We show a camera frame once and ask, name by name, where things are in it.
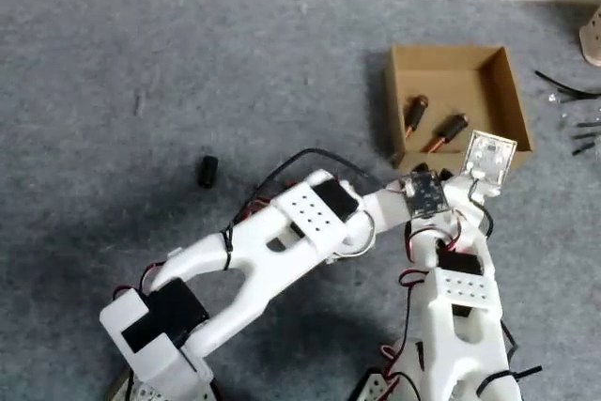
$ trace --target open cardboard box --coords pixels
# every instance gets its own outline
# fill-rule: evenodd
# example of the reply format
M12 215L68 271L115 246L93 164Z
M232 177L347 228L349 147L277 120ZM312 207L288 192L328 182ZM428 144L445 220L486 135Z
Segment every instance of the open cardboard box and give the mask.
M517 141L512 169L533 151L516 82L503 47L394 46L386 70L395 166L408 172L421 162L437 171L458 171L473 129ZM429 99L420 125L405 139L404 112L417 95ZM451 115L466 114L467 129L438 152L421 149Z

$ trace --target black cable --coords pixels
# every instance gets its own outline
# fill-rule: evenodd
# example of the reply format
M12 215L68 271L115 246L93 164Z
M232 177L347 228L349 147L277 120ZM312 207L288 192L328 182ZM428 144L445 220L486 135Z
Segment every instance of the black cable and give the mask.
M484 215L486 216L486 219L488 220L488 229L486 230L485 236L486 236L486 239L489 239L490 236L492 235L493 229L495 228L495 222L493 221L492 216L490 216L490 213L488 213L488 210L485 208L485 206L483 206L479 202L475 201L471 197L473 195L473 192L476 191L477 184L478 184L477 179L474 180L473 183L471 184L470 190L468 191L468 199L474 206L476 206L479 210L481 210L484 213Z
M480 397L485 388L488 387L488 384L490 384L493 380L506 378L508 376L511 376L515 380L520 380L535 373L540 373L541 371L543 371L543 366L536 365L520 373L516 373L511 370L502 370L498 373L493 373L492 375L487 376L485 380L483 380L482 383L478 386L478 388L476 389L476 396Z
M539 76L541 79L545 80L546 82L549 82L550 84L554 84L558 88L561 88L562 93L571 94L571 95L575 96L576 98L578 98L579 100L597 99L597 98L601 97L601 93L592 93L590 91L582 91L581 89L576 89L576 88L573 88L572 86L564 85L555 79L551 79L548 75L544 74L540 70L536 70L534 73L537 76Z
M501 320L501 329L503 330L505 337L507 337L507 341L511 345L511 347L507 351L507 362L509 363L509 365L511 365L511 360L514 358L514 354L516 354L516 351L519 349L519 345L517 344L516 339L511 334L509 328L503 320Z
M125 401L131 401L131 391L133 390L133 370L130 368L128 376L128 387L125 389Z
M411 379L407 373L403 373L402 371L395 371L394 373L392 373L389 376L389 378L394 378L397 376L402 376L403 378L405 378L407 380L407 382L409 383L409 385L411 386L411 388L413 389L413 392L415 393L415 396L417 397L417 401L422 401L420 392L417 390L417 386L415 385L415 382L413 382L413 379Z
M223 267L224 271L229 270L229 264L232 261L232 251L234 251L234 245L232 243L232 238L234 234L234 223L230 223L227 227L221 232L223 237L223 243L225 244L225 252L227 253L227 259L225 260L225 266Z
M288 166L290 166L296 160L300 159L301 157L303 157L307 154L317 154L317 155L321 155L322 157L327 157L331 160L334 160L335 162L339 162L342 165L346 166L348 169L352 170L355 174L357 174L361 178L369 181L370 183L373 183L374 185L377 185L378 188L383 186L383 183L380 182L378 180L378 178L375 177L373 174L370 174L369 172L362 170L355 163L350 162L349 160L345 159L344 157L342 157L334 152L331 152L329 150L321 149L319 147L307 147L306 149L303 149L302 151L297 152L292 157L290 157L288 160L286 160L285 162L280 164L278 167L276 167L273 171L271 171L267 177L265 177L265 179L253 190L253 192L246 199L246 201L244 201L244 203L242 204L242 207L240 207L238 213L236 213L236 216L234 216L234 218L232 219L230 224L228 224L227 227L221 231L221 234L223 236L223 242L225 244L225 250L227 251L227 260L225 262L225 266L224 266L223 270L229 269L229 264L232 259L231 254L232 254L232 251L234 250L233 244L232 244L232 235L234 232L234 224L239 223L239 221L242 219L242 216L244 215L244 212L246 211L246 209L253 203L253 201L256 199L256 197L261 193L261 191L269 183L271 183L276 177L278 177Z
M349 160L345 159L344 157L342 157L334 152L331 152L329 150L326 150L326 149L321 149L318 147L307 147L306 149L303 149L302 151L294 154L288 160L286 160L285 162L280 164L277 168L275 168L273 171L271 171L267 177L265 177L265 179L254 189L253 193L246 199L246 201L244 201L244 204L242 204L242 207L240 208L239 212L234 217L233 223L235 224L241 219L242 214L244 213L244 210L251 205L251 203L254 201L254 199L259 195L259 193L270 182L272 182L276 177L278 177L280 175L280 173L282 173L282 171L284 171L288 166L290 166L296 160L298 160L299 158L301 158L307 154L317 154L317 155L321 155L323 157L327 157L336 162L339 162L339 163L343 164L344 166L346 166L348 169L352 170L359 177L364 178L365 180L369 181L370 183L377 185L379 188L381 188L383 186L383 183L380 182L374 175L368 173L367 171L363 171L355 163L350 162Z

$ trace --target small black object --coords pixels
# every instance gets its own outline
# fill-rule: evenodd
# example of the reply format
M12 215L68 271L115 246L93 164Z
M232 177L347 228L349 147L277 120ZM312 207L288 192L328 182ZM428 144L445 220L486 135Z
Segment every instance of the small black object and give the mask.
M585 127L601 127L601 121L595 122L579 122L576 127L585 128Z
M359 202L340 186L335 178L330 178L312 187L313 191L326 203L341 221L346 221L359 207Z
M140 293L140 297L148 313L122 332L134 353L162 333L180 348L190 332L208 319L207 310L181 279L174 279L147 296Z
M468 117L465 115L454 115L439 129L439 136L444 138L445 143L449 143L466 127L468 127Z
M430 217L449 209L436 171L411 172L399 182L411 219Z
M439 173L439 179L441 182L446 182L450 178L453 178L453 173L447 168L442 168L442 171Z
M203 188L212 188L215 185L218 163L219 160L217 157L213 157L212 155L203 157L197 171L198 185Z
M590 131L588 133L572 135L572 139L573 140L582 140L584 138L596 138L597 136L601 136L601 131Z
M578 149L572 151L572 155L578 155L584 152L585 150L589 150L594 147L594 143L587 143L586 145L582 145Z
M430 171L430 167L428 166L428 163L423 162L418 164L416 167L414 167L411 172L412 173L428 173Z
M417 126L422 120L425 109L428 106L428 98L424 95L417 96L407 111L405 116L405 129L411 127L413 130L417 129Z

